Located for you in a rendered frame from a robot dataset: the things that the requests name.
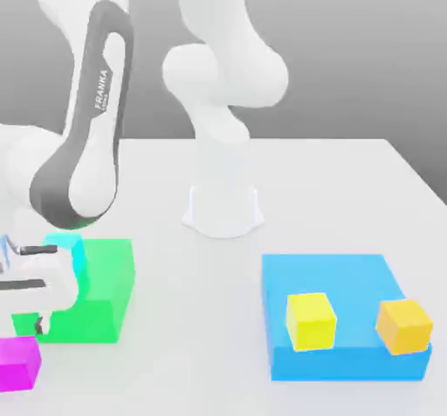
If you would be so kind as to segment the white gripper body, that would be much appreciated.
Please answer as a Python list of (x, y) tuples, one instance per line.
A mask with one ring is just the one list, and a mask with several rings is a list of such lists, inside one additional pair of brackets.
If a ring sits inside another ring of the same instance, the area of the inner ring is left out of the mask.
[(73, 272), (61, 268), (16, 269), (0, 274), (0, 313), (46, 313), (70, 309), (79, 294)]

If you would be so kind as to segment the small cyan cube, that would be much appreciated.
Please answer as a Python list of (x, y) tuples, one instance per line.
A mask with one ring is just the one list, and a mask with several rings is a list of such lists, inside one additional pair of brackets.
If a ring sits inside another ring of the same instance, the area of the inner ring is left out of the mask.
[(72, 268), (78, 283), (86, 282), (86, 251), (81, 233), (51, 232), (43, 240), (44, 245), (57, 245), (72, 254)]

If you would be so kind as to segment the small magenta cube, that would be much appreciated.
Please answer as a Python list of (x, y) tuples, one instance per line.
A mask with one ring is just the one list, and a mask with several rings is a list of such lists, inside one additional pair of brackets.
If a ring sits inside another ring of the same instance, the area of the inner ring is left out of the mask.
[(41, 363), (34, 337), (0, 338), (0, 392), (31, 390)]

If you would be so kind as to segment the small yellow cube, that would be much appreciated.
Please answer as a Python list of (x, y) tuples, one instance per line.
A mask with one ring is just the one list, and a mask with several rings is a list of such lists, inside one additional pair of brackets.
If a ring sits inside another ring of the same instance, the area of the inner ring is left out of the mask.
[(337, 317), (325, 293), (288, 295), (285, 326), (295, 351), (334, 347)]

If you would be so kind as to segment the small orange cube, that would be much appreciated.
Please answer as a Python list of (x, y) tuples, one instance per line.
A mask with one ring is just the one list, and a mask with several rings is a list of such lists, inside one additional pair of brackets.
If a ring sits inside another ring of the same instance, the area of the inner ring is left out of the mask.
[(433, 322), (413, 298), (380, 303), (376, 331), (389, 353), (394, 356), (426, 351)]

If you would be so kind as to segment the large green box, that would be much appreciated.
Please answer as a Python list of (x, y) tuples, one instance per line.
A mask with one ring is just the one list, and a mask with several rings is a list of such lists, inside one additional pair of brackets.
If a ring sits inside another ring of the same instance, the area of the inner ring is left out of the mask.
[[(37, 335), (35, 332), (39, 312), (0, 313), (0, 336), (31, 336), (39, 343), (52, 344), (118, 341), (134, 287), (132, 243), (128, 239), (83, 240), (86, 282), (77, 281), (79, 294), (70, 309), (52, 312), (49, 334)], [(0, 274), (32, 267), (59, 267), (64, 272), (73, 272), (71, 251), (53, 244), (20, 248), (9, 246), (0, 258)]]

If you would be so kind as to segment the large blue box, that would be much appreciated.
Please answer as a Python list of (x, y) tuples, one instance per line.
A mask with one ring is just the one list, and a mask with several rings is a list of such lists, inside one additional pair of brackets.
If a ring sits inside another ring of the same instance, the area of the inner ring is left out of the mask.
[[(262, 302), (271, 378), (277, 381), (420, 381), (431, 350), (392, 355), (375, 329), (380, 304), (404, 297), (381, 255), (264, 254)], [(286, 299), (323, 292), (337, 317), (334, 346), (298, 352)]]

